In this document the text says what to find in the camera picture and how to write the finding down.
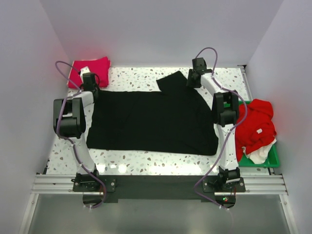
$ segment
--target white speckled tabletop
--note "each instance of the white speckled tabletop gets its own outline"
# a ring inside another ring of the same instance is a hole
[[[110,85],[104,90],[160,91],[156,80],[177,70],[180,70],[185,77],[188,76],[188,67],[110,68]],[[237,90],[245,100],[248,100],[246,86],[239,68],[216,68],[215,71],[223,86]],[[213,97],[204,87],[197,90],[211,107]],[[86,138],[92,123],[93,108],[94,105],[92,104],[84,109],[87,123]],[[220,152],[220,145],[215,156],[98,149],[89,149],[89,152],[102,175],[204,175],[215,162]],[[56,135],[49,159],[47,174],[73,175],[76,173],[76,165],[73,155],[70,154],[68,144]],[[266,175],[268,170],[264,168],[241,168],[241,172],[245,175]],[[216,173],[217,167],[211,174],[215,175]]]

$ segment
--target green plastic bin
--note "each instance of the green plastic bin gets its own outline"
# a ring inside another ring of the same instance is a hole
[[[262,164],[254,164],[249,158],[246,157],[246,155],[243,155],[242,159],[239,161],[238,165],[240,167],[279,167],[279,159],[276,151],[275,144],[272,146],[272,148],[269,151],[268,158],[265,160]]]

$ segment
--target gray floor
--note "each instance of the gray floor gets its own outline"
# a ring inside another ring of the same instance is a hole
[[[196,200],[120,200],[89,212],[81,195],[41,195],[30,234],[289,234],[279,196],[238,196],[231,217]]]

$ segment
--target black shirt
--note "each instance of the black shirt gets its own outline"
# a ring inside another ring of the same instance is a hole
[[[176,72],[157,80],[161,92],[100,91],[88,148],[215,155],[211,110],[186,81]]]

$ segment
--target red folded fabric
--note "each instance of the red folded fabric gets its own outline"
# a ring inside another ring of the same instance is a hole
[[[97,74],[99,77],[100,87],[107,87],[109,84],[108,69],[110,65],[111,62],[107,57],[103,57],[96,60],[74,61],[73,63],[73,66],[77,68],[79,71],[83,67],[89,67],[92,73]],[[69,79],[72,80],[78,86],[82,84],[80,75],[74,69],[71,69]],[[75,86],[71,82],[68,82],[67,85],[69,88],[75,89]]]
[[[250,154],[262,146],[272,143],[276,136],[272,123],[273,108],[270,102],[254,99],[247,105],[247,110],[246,119],[235,131],[237,161],[243,157],[243,147],[246,147],[246,154]],[[245,107],[240,105],[237,122],[240,122],[244,115]]]

